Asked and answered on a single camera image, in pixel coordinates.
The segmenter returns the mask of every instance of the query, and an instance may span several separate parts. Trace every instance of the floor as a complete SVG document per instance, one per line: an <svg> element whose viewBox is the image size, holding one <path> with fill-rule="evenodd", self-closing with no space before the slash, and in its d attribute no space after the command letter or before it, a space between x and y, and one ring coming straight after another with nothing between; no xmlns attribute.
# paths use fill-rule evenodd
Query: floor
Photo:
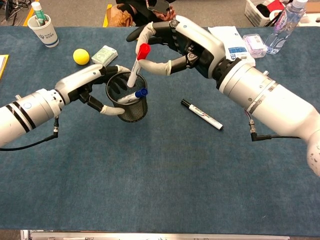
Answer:
<svg viewBox="0 0 320 240"><path fill-rule="evenodd" d="M115 2L115 0L40 0L42 9L51 17L56 27L102 27L107 5L114 5ZM244 14L246 2L246 0L176 0L172 5L177 14L191 19L200 26L249 28L253 25ZM320 2L320 0L309 0L309 2ZM29 10L21 9L17 13L14 25L23 26ZM5 11L0 9L0 23L4 16ZM0 24L0 26L12 25L13 19ZM0 230L0 240L19 239L19 230ZM292 237L291 239L320 240L320 237Z"/></svg>

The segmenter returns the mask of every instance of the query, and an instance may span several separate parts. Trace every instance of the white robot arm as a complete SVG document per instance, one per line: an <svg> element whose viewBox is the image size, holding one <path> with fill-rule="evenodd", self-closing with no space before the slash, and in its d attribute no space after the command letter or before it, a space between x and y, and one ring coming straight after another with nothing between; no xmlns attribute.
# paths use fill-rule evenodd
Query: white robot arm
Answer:
<svg viewBox="0 0 320 240"><path fill-rule="evenodd" d="M0 108L0 147L19 138L52 118L57 118L65 105L81 100L104 115L120 115L118 107L102 104L89 95L92 85L107 83L111 76L129 71L122 66L90 65L61 79L53 90L40 89Z"/></svg>
<svg viewBox="0 0 320 240"><path fill-rule="evenodd" d="M320 114L308 102L248 63L226 59L221 41L183 16L170 22L149 23L133 31L127 41L162 44L183 56L166 63L139 60L145 70L170 75L196 68L205 78L216 80L216 88L281 136L294 136L307 143L307 162L320 176ZM252 140L256 130L250 124Z"/></svg>

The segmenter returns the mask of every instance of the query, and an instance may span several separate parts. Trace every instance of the black cable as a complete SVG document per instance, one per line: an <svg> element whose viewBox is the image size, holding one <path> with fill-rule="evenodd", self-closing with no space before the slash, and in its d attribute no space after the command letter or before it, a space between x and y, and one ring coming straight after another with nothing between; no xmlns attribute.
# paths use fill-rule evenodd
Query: black cable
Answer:
<svg viewBox="0 0 320 240"><path fill-rule="evenodd" d="M23 150L23 149L28 149L31 148L33 146L42 144L44 142L50 141L52 139L57 139L58 138L58 131L59 131L59 117L56 117L54 119L54 125L53 125L53 134L51 136L46 137L45 139L42 139L40 141L37 141L35 143L32 143L30 145L26 145L26 146L21 146L21 147L15 147L15 148L0 148L0 151L3 152L9 152L9 151L18 151L18 150Z"/></svg>
<svg viewBox="0 0 320 240"><path fill-rule="evenodd" d="M299 139L298 136L280 136L280 135L268 135L272 139Z"/></svg>
<svg viewBox="0 0 320 240"><path fill-rule="evenodd" d="M17 12L14 14L12 26L15 25L16 19L17 19Z"/></svg>
<svg viewBox="0 0 320 240"><path fill-rule="evenodd" d="M16 4L16 3L13 2L12 4L15 5L15 6L18 6L20 8L27 8L27 9L29 8L28 4L26 4L25 2L19 2L19 4Z"/></svg>
<svg viewBox="0 0 320 240"><path fill-rule="evenodd" d="M245 114L249 118L249 126L250 126L250 135L251 135L251 141L263 141L263 140L270 140L270 139L300 139L298 136L281 136L281 135L258 135L255 127L255 122L252 119L249 112L244 110Z"/></svg>

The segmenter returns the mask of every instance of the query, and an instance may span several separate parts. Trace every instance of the water bottle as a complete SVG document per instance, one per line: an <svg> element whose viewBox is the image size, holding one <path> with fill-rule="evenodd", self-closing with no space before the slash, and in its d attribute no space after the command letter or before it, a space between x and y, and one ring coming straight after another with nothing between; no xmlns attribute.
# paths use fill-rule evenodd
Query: water bottle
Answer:
<svg viewBox="0 0 320 240"><path fill-rule="evenodd" d="M293 0L293 2L286 5L273 27L273 33L264 43L267 47L267 54L276 54L280 51L287 38L305 14L307 1L308 0Z"/></svg>

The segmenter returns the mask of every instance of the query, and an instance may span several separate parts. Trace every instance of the black marker cap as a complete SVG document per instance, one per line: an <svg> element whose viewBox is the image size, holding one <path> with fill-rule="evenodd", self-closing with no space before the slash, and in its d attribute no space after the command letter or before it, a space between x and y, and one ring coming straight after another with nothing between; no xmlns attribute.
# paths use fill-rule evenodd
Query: black marker cap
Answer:
<svg viewBox="0 0 320 240"><path fill-rule="evenodd" d="M184 105L184 106L186 106L187 108L189 108L190 107L190 105L191 105L191 103L190 102L188 102L187 100L185 100L185 99L182 99L181 100L181 104L182 105Z"/></svg>

